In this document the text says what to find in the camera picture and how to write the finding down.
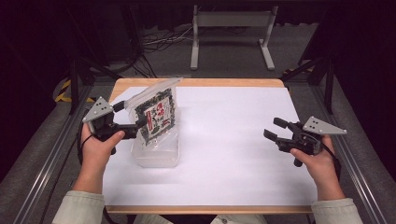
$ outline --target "sleeve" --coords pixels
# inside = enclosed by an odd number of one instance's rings
[[[318,224],[362,224],[358,209],[349,198],[315,202],[312,211]]]
[[[103,195],[70,190],[64,196],[52,223],[101,223],[104,207]]]

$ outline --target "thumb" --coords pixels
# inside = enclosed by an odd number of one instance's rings
[[[306,153],[297,148],[292,148],[290,154],[305,165],[307,165],[311,160],[311,156],[307,155]]]
[[[113,148],[116,146],[116,144],[119,143],[120,140],[122,140],[124,135],[125,135],[124,131],[119,131],[117,133],[114,133],[110,138],[108,138],[104,142],[104,144],[106,145],[107,148]]]

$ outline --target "white paper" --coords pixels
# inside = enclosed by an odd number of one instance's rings
[[[144,87],[125,91],[111,104]],[[142,168],[122,140],[104,177],[106,205],[310,205],[317,192],[306,168],[278,150],[264,129],[291,138],[273,124],[298,117],[286,88],[177,87],[181,110],[175,168]],[[125,110],[115,122],[130,123]]]

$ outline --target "triangular metal plate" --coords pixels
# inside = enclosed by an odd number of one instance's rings
[[[346,134],[347,130],[340,129],[331,125],[330,123],[326,123],[323,120],[311,117],[306,122],[303,127],[303,130],[311,133],[318,133],[318,134]]]
[[[87,115],[82,119],[82,122],[85,123],[93,119],[98,119],[106,114],[112,113],[113,111],[113,106],[111,106],[103,97],[99,97]]]

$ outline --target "transparent bin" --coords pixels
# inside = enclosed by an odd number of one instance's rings
[[[181,79],[166,79],[125,101],[132,123],[142,117],[148,119],[148,124],[139,129],[132,146],[132,154],[142,167],[177,166],[180,111],[176,84]]]

